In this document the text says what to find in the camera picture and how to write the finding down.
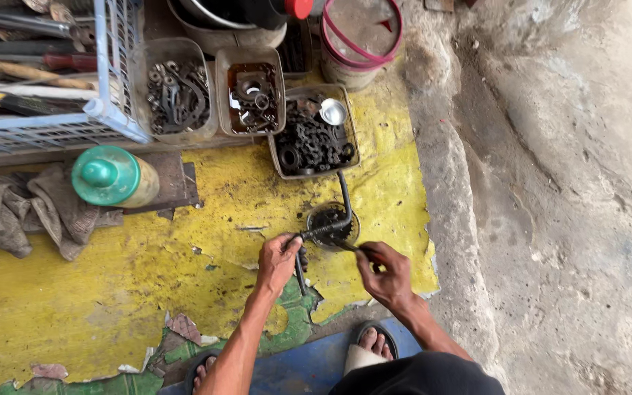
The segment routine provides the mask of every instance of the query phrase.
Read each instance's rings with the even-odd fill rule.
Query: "flip-flop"
[[[194,391],[194,378],[197,377],[197,368],[205,364],[208,357],[218,356],[220,352],[220,349],[209,349],[189,361],[189,370],[187,370],[187,375],[185,376],[185,393],[187,395],[192,395],[192,391]]]
[[[394,343],[394,336],[382,326],[381,323],[373,320],[365,321],[359,324],[350,335],[350,345],[347,350],[346,357],[346,369],[343,375],[358,368],[364,368],[365,366],[383,364],[388,362],[386,358],[380,355],[375,355],[371,351],[365,350],[359,346],[360,338],[364,335],[368,328],[374,328],[377,331],[377,335],[384,335],[384,344],[389,345],[389,351],[392,353],[394,359],[399,358],[399,350],[396,343]]]

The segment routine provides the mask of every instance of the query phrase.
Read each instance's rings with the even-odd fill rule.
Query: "red bottle cap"
[[[286,13],[299,19],[306,19],[313,5],[313,0],[285,0]]]

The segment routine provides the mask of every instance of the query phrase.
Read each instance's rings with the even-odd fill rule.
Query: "hand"
[[[396,314],[418,304],[420,297],[411,291],[409,258],[384,242],[366,242],[355,255],[364,289],[384,307]]]
[[[293,237],[293,233],[283,233],[264,242],[260,250],[256,288],[267,289],[275,298],[282,294],[282,288],[294,272],[296,253],[303,243],[300,237],[292,240]]]

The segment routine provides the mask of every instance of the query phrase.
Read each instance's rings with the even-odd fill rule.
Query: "foot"
[[[360,343],[358,346],[363,347],[367,351],[371,353],[383,356],[387,358],[388,361],[393,361],[394,356],[392,355],[391,350],[389,349],[389,345],[384,342],[384,335],[381,333],[377,335],[377,330],[373,327],[367,328],[360,337]]]
[[[202,385],[202,381],[206,377],[206,372],[214,364],[216,360],[215,356],[210,356],[206,359],[206,363],[204,365],[199,365],[197,367],[197,377],[194,378],[194,391],[192,391],[192,395],[197,395],[199,393],[199,386]]]

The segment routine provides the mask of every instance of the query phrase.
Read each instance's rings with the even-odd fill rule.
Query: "toe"
[[[384,348],[382,348],[382,356],[387,358],[389,361],[394,361],[394,355],[392,355],[389,345],[384,345]]]
[[[372,352],[376,355],[382,355],[382,348],[384,348],[384,335],[380,333],[379,336],[377,336],[374,347],[372,347]]]
[[[199,366],[199,369],[197,369],[197,374],[199,375],[199,380],[203,380],[204,377],[206,377],[206,368],[204,367],[204,365]]]
[[[369,351],[372,350],[372,346],[376,341],[377,330],[374,328],[367,328],[367,330],[364,331],[362,337],[360,337],[360,343],[358,345]]]
[[[206,359],[206,371],[208,372],[208,370],[211,368],[211,365],[214,364],[214,362],[216,361],[216,357],[215,356],[210,356]]]

